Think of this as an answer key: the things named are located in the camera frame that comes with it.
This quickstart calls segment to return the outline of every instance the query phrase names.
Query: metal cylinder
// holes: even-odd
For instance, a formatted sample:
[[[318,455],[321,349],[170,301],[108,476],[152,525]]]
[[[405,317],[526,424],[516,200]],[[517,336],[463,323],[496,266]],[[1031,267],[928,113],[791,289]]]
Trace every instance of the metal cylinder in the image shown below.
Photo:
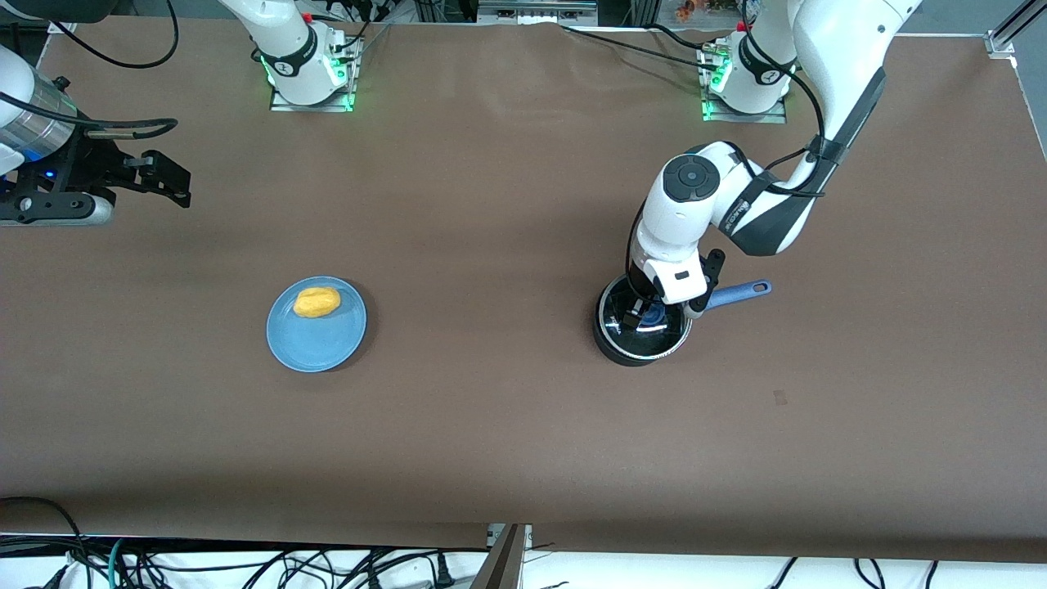
[[[32,94],[28,100],[32,106],[68,116],[76,116],[76,107],[69,96],[60,92],[50,80],[32,71],[35,75]],[[0,142],[22,153],[26,159],[36,161],[54,153],[72,135],[73,124],[60,122],[29,111],[22,111],[10,122],[0,127]]]
[[[1005,47],[1042,14],[1047,12],[1047,0],[1025,0],[1000,26],[989,32],[994,47]]]

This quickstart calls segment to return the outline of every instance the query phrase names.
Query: metal frame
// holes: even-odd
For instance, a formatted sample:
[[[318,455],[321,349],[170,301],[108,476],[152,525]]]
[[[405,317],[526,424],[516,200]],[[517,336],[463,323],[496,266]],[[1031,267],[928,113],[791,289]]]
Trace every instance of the metal frame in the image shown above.
[[[627,15],[629,18],[626,22],[622,24],[632,25],[633,23],[648,23],[654,22],[658,17],[659,7],[661,7],[661,0],[632,0],[629,4],[630,14]]]
[[[985,33],[985,49],[994,60],[1005,60],[1015,54],[1013,41],[1047,12],[1047,0],[1025,0],[996,28]]]
[[[447,22],[443,0],[415,0],[420,22]]]
[[[357,39],[344,49],[344,55],[349,58],[346,64],[346,76],[349,82],[338,88],[327,99],[319,104],[303,106],[287,101],[276,88],[272,88],[269,96],[269,110],[273,112],[352,112],[356,108],[356,85],[360,80],[360,59],[363,55],[363,38]]]
[[[469,589],[518,589],[524,550],[531,536],[528,526],[506,524],[497,536]]]

